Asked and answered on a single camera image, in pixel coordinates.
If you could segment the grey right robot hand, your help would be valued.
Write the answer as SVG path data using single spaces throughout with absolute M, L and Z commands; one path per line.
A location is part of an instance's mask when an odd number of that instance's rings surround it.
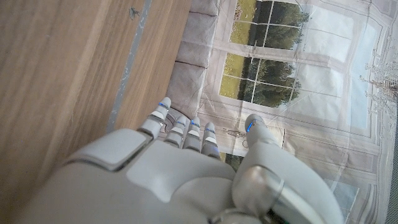
M 70 155 L 13 223 L 343 223 L 333 192 L 282 150 L 256 114 L 245 122 L 248 153 L 220 159 L 213 123 L 180 117 L 159 133 L 164 98 L 137 129 L 119 129 Z

